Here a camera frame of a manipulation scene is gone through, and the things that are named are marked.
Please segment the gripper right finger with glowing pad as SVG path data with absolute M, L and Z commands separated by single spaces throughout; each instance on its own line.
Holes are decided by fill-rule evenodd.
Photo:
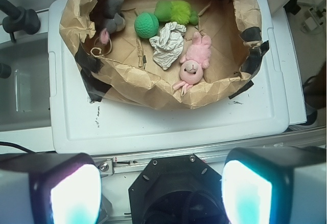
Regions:
M 230 223 L 326 223 L 324 148 L 234 148 L 221 185 Z

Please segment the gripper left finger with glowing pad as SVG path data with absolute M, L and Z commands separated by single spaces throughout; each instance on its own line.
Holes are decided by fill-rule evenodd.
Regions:
M 1 155 L 1 223 L 96 223 L 101 177 L 85 153 Z

